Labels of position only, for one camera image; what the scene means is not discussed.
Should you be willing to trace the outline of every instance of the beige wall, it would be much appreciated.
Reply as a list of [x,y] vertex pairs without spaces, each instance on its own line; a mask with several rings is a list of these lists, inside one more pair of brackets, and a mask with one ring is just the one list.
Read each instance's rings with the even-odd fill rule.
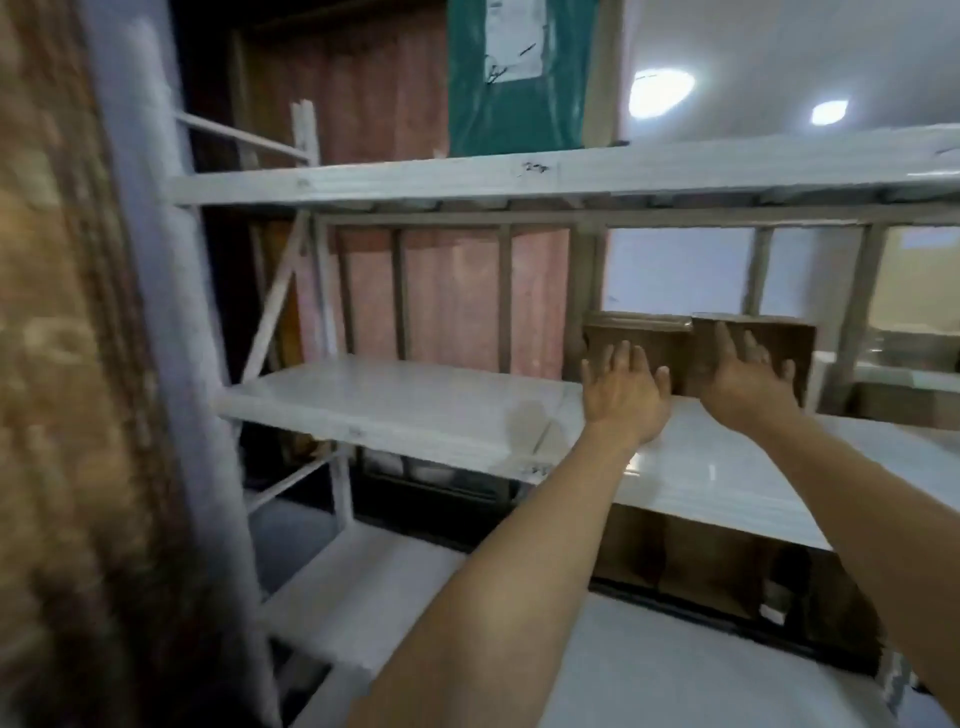
[[960,332],[960,229],[900,228],[890,232],[870,324]]

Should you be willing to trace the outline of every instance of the ceiling light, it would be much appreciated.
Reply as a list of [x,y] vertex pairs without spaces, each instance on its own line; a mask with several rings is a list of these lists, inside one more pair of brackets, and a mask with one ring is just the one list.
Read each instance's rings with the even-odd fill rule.
[[810,114],[810,123],[817,127],[836,124],[847,115],[847,103],[846,99],[841,99],[818,104],[813,108],[813,113]]
[[634,119],[662,116],[690,95],[693,77],[679,68],[648,68],[634,76],[630,88],[630,115]]

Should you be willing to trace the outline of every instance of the person's left hand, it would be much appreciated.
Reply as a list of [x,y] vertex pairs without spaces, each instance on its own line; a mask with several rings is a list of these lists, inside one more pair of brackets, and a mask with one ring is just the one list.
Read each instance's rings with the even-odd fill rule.
[[599,372],[586,359],[581,362],[581,380],[586,428],[626,447],[650,442],[670,419],[670,370],[660,367],[651,376],[643,347],[629,341],[608,346]]

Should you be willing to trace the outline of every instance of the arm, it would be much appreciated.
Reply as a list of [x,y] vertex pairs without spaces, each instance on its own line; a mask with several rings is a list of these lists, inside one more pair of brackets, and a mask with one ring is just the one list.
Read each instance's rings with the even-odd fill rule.
[[749,333],[746,361],[722,324],[717,338],[720,366],[705,408],[780,468],[894,642],[960,720],[960,513],[807,417],[793,397],[792,363],[777,377]]
[[467,559],[351,716],[351,728],[535,726],[587,592],[607,513],[639,445],[669,417],[670,377],[623,342],[564,461]]

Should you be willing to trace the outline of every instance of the person's right hand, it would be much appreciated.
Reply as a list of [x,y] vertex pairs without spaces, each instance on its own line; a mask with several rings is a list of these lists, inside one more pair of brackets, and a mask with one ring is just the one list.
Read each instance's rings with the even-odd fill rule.
[[713,380],[700,401],[721,425],[755,439],[763,429],[801,413],[793,393],[796,366],[787,359],[778,376],[771,366],[770,353],[749,331],[744,335],[743,360],[737,356],[730,330],[717,322],[719,363]]

